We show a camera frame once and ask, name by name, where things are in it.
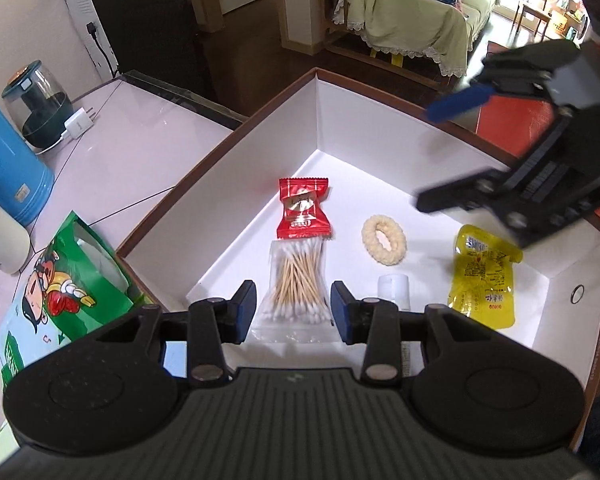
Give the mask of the white tube bottle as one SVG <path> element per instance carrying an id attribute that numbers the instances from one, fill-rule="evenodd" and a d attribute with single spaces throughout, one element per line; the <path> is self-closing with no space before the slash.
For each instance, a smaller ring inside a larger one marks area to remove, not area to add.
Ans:
<path id="1" fill-rule="evenodd" d="M 378 278 L 377 295 L 393 302 L 401 312 L 411 311 L 410 281 L 405 274 L 385 274 Z M 402 376 L 411 375 L 411 344 L 402 342 Z"/>

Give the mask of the bag of cotton swabs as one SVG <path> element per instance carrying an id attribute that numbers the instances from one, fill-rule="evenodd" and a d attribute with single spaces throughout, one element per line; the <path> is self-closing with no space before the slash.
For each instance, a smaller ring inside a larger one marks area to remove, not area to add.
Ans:
<path id="1" fill-rule="evenodd" d="M 321 237 L 276 240 L 270 286 L 250 336 L 267 344 L 326 344 L 337 339 L 324 279 Z"/>

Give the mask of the large brown white box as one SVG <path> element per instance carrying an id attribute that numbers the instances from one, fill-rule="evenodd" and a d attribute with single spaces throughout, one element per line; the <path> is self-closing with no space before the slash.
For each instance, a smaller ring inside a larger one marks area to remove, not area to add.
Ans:
<path id="1" fill-rule="evenodd" d="M 458 231 L 473 224 L 497 236 L 486 211 L 421 214 L 423 188 L 504 170 L 513 159 L 457 126 L 438 128 L 420 109 L 346 77 L 314 70 L 231 133 L 176 185 L 119 247 L 119 257 L 170 310 L 226 296 L 241 282 L 268 290 L 268 254 L 283 207 L 282 177 L 324 177 L 325 278 L 373 296 L 384 268 L 365 250 L 362 226 L 393 218 L 407 240 L 398 272 L 413 310 L 443 304 Z M 507 330 L 571 370 L 593 400 L 600 386 L 600 219 L 573 224 L 524 251 L 515 268 L 515 324 Z"/>

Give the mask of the yellow snack pouch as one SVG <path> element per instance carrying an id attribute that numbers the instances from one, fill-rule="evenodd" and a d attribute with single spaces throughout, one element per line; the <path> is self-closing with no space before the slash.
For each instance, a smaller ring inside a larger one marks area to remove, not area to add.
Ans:
<path id="1" fill-rule="evenodd" d="M 478 226 L 465 224 L 455 239 L 448 305 L 492 328 L 515 324 L 514 265 L 524 254 Z"/>

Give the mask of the sofa with green cover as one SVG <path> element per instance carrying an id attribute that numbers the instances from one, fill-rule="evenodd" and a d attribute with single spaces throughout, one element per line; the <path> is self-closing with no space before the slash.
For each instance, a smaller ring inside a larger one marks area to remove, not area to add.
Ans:
<path id="1" fill-rule="evenodd" d="M 373 50 L 430 58 L 443 77 L 463 77 L 474 43 L 500 0 L 337 0 L 332 22 Z"/>

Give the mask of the wooden chair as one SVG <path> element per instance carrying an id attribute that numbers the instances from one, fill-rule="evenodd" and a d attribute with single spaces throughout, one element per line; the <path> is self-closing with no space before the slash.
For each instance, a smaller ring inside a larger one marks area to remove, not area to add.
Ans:
<path id="1" fill-rule="evenodd" d="M 524 17 L 526 15 L 530 15 L 536 21 L 535 30 L 532 37 L 535 37 L 540 29 L 540 26 L 543 25 L 544 28 L 542 30 L 541 39 L 544 39 L 547 33 L 548 25 L 550 24 L 550 19 L 552 18 L 552 12 L 547 11 L 546 6 L 547 0 L 518 0 L 514 15 L 515 35 L 519 34 Z"/>

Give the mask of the red candy packet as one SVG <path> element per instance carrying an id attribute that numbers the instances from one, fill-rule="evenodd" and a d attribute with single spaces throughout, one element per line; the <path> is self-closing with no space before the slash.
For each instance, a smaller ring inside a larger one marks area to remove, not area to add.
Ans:
<path id="1" fill-rule="evenodd" d="M 276 230 L 279 240 L 332 235 L 332 226 L 321 206 L 328 188 L 327 178 L 278 180 L 278 198 L 283 205 L 283 218 Z"/>

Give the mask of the green blue snack bag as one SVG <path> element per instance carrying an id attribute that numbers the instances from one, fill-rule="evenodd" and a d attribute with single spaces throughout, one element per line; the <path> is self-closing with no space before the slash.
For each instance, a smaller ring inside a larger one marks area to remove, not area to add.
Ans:
<path id="1" fill-rule="evenodd" d="M 23 273 L 0 326 L 0 377 L 15 374 L 148 299 L 75 212 Z"/>

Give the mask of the white ceramic mug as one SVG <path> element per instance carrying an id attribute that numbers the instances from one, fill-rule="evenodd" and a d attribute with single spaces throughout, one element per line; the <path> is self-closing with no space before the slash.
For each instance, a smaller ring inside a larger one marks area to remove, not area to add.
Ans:
<path id="1" fill-rule="evenodd" d="M 0 206 L 0 270 L 18 273 L 27 261 L 29 250 L 28 231 Z"/>

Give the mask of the white power adapter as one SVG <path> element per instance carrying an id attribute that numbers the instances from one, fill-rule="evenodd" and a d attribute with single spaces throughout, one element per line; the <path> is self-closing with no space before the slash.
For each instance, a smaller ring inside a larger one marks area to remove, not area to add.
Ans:
<path id="1" fill-rule="evenodd" d="M 91 107 L 88 110 L 84 107 L 78 108 L 65 121 L 64 135 L 72 140 L 79 139 L 94 126 L 95 118 L 96 113 Z"/>

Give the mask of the blue thermos flask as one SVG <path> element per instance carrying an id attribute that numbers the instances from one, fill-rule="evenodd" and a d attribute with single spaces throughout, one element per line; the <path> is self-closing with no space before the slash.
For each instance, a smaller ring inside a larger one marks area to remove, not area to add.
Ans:
<path id="1" fill-rule="evenodd" d="M 28 226 L 38 218 L 53 186 L 53 171 L 28 148 L 0 110 L 0 206 Z"/>

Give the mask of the black refrigerator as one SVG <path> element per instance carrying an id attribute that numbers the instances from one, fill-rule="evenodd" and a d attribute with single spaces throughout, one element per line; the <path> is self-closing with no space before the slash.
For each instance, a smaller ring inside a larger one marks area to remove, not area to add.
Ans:
<path id="1" fill-rule="evenodd" d="M 64 0 L 97 75 L 129 72 L 216 99 L 190 0 Z"/>

